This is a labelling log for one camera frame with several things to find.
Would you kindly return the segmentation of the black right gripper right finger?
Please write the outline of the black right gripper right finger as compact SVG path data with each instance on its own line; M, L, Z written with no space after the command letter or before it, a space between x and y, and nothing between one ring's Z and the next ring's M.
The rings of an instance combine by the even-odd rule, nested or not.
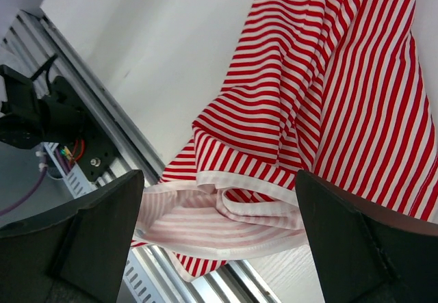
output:
M296 195L326 302L436 302L437 225L301 170Z

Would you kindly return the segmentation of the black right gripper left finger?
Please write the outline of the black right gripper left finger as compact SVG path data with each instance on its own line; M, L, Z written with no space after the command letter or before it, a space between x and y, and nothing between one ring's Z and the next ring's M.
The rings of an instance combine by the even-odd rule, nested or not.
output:
M136 225L144 175L1 228L2 302L115 302Z

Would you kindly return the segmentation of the red striped tank top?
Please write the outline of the red striped tank top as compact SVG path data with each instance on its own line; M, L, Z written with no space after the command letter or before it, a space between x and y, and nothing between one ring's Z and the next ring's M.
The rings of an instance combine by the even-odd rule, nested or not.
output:
M306 244L309 171L430 221L437 138L411 26L415 0L254 0L218 96L147 187L131 246L186 281Z

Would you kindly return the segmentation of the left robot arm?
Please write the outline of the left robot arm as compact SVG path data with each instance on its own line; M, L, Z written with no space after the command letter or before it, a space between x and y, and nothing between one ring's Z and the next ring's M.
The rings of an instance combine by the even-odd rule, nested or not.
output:
M31 77L2 64L5 101L1 101L1 142L30 150L42 142L75 141L86 123L84 111L67 105L49 80L52 55Z

